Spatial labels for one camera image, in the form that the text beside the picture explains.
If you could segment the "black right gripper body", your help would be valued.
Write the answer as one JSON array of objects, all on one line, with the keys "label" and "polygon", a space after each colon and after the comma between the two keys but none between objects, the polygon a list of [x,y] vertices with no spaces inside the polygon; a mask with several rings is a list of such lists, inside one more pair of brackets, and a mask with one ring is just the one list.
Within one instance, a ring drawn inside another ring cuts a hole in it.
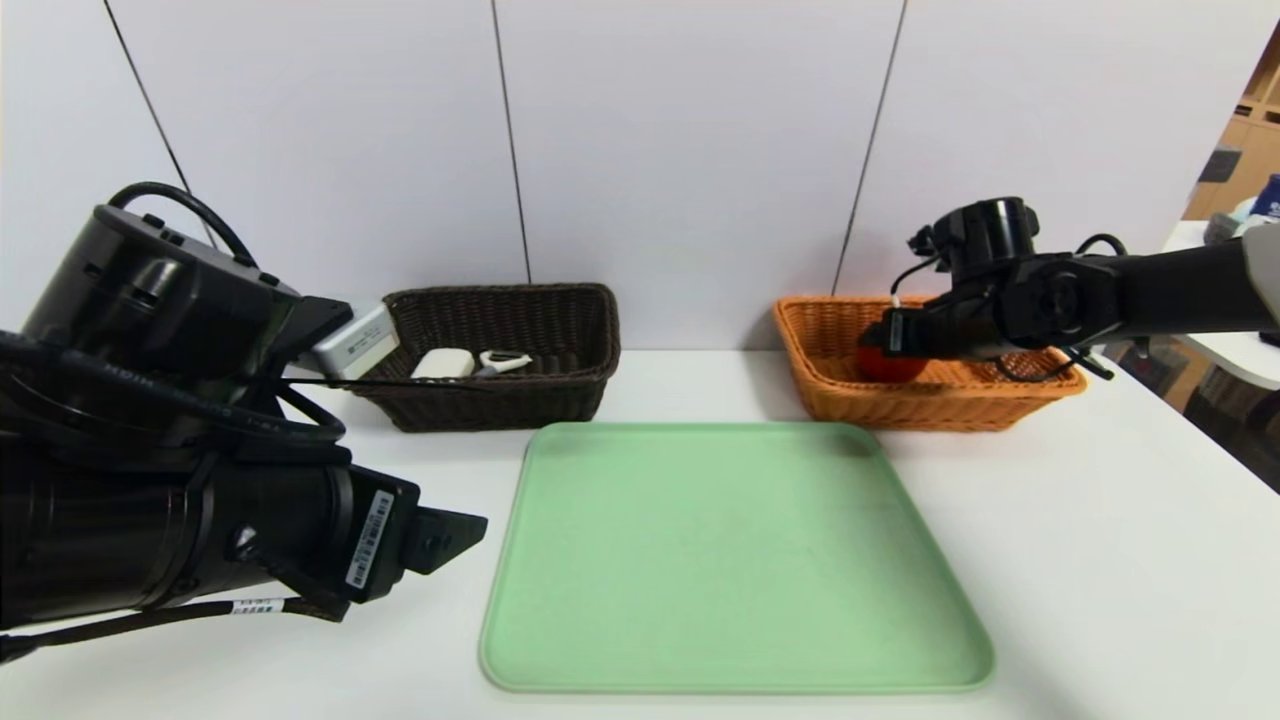
[{"label": "black right gripper body", "polygon": [[891,307],[881,343],[891,357],[987,361],[998,356],[998,323],[988,304]]}]

